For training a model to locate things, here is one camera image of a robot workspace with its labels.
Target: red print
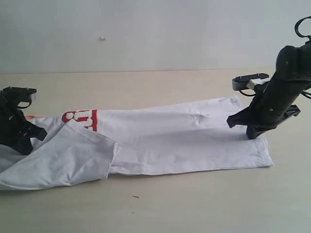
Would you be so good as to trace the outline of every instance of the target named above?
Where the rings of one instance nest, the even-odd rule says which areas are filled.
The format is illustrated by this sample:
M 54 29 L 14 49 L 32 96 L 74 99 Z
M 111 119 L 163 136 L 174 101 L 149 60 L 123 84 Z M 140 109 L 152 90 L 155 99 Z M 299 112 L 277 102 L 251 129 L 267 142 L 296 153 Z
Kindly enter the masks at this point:
M 71 119 L 81 122 L 85 128 L 97 132 L 97 110 L 70 111 L 62 116 L 64 123 Z

